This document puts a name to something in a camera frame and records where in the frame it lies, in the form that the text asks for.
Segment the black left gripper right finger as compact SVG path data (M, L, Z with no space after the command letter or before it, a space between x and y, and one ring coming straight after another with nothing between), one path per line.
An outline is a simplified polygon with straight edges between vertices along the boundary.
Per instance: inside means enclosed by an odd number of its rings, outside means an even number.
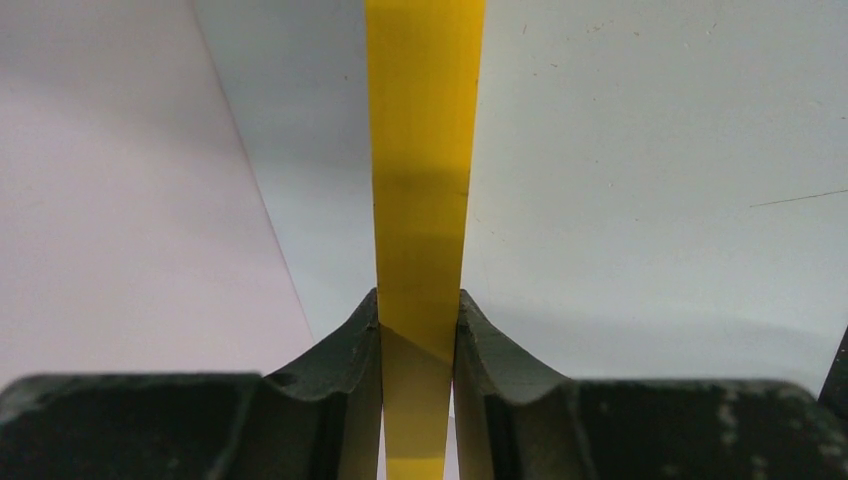
M770 380L573 380L460 296L463 479L843 479L845 423Z

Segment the yellow wooden picture frame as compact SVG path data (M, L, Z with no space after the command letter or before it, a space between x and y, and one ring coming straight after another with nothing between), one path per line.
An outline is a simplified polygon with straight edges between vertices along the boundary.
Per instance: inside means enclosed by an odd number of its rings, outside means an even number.
M485 5L369 1L386 474L445 467Z

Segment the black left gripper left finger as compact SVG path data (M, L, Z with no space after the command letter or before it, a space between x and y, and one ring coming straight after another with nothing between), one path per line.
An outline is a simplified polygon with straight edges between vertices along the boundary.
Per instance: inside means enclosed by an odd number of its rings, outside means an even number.
M380 333L369 293L257 373L33 375L1 394L5 479L373 479Z

